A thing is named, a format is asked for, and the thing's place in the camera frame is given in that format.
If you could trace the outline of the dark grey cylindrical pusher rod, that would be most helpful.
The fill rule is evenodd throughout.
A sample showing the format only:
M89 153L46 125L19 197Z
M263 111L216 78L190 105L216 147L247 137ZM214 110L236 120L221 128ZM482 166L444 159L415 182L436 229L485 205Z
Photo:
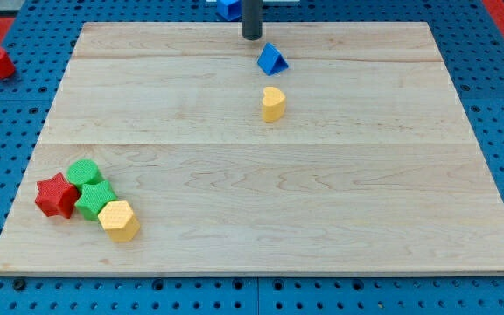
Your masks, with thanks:
M241 0L241 33L246 40L256 41L262 37L262 9L262 0Z

